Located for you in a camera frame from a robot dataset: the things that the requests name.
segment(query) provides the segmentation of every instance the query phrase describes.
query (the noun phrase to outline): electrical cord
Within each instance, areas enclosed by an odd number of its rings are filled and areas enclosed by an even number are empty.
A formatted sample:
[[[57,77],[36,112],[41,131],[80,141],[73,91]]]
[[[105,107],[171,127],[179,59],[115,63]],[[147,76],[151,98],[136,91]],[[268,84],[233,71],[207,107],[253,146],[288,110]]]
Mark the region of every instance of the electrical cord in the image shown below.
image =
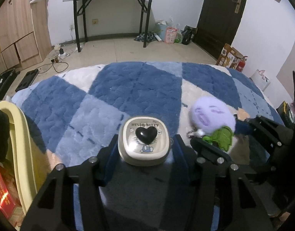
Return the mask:
[[[57,71],[56,68],[55,68],[55,66],[54,66],[54,65],[57,64],[57,63],[66,63],[66,64],[67,64],[67,67],[66,67],[65,69],[63,69],[62,71]],[[51,65],[51,66],[50,66],[45,72],[39,72],[39,74],[43,74],[43,73],[48,72],[49,69],[51,69],[51,67],[54,68],[55,72],[57,72],[57,73],[62,73],[62,72],[64,72],[64,71],[69,67],[69,64],[68,64],[67,62],[60,61],[60,62],[56,62],[56,63],[55,63],[54,60],[53,60],[53,61],[51,61],[51,63],[43,64],[42,66],[40,66],[40,67],[38,67],[38,68],[41,68],[41,67],[46,66],[46,65]]]

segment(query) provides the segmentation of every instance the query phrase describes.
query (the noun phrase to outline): pink package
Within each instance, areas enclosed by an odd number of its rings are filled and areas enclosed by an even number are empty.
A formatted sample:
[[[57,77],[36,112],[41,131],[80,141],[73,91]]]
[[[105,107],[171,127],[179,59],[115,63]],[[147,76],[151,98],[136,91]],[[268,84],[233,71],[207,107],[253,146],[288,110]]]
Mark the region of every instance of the pink package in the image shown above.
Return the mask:
[[[176,38],[177,28],[167,27],[165,43],[174,43]]]

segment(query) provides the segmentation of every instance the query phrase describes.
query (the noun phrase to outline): plush toy face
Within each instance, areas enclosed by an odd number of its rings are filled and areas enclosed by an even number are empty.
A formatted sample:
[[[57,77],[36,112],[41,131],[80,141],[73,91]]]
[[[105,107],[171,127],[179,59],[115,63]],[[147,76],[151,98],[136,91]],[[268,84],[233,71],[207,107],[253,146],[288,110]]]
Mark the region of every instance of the plush toy face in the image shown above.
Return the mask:
[[[198,129],[210,135],[222,126],[235,131],[235,119],[227,105],[215,97],[200,97],[190,112],[191,121]]]

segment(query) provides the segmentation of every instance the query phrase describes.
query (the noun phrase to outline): wall socket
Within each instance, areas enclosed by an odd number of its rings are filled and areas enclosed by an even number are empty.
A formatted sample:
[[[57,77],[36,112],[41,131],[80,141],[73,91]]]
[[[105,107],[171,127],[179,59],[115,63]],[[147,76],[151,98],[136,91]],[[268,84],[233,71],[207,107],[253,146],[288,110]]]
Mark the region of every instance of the wall socket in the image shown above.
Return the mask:
[[[98,24],[98,19],[92,19],[92,24]]]

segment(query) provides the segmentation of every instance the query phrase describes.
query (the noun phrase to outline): floor tile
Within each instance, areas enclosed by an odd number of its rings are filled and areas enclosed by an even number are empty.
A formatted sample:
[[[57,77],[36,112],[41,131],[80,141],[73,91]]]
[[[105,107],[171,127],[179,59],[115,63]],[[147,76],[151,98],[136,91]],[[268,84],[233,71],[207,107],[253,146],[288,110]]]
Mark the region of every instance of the floor tile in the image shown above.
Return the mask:
[[[216,61],[200,47],[194,43],[189,45],[183,44],[166,44],[164,42],[154,41],[147,44],[143,48],[142,42],[134,41],[133,38],[119,38],[89,41],[81,43],[83,45],[82,51],[76,51],[76,44],[69,44],[62,46],[64,52],[70,54],[62,61],[67,62],[69,67],[66,69],[72,70],[81,67],[89,67],[97,64],[110,64],[113,62],[122,61],[173,61],[173,62],[193,62],[203,64],[215,64]],[[51,60],[46,58],[42,63],[36,64],[25,70],[17,76],[6,95],[13,96],[15,89],[22,81],[23,77],[28,71],[38,68],[40,73],[35,78],[33,84],[42,80],[48,79],[58,73],[50,65]],[[54,67],[57,71],[62,71],[66,68],[64,63],[55,63]]]

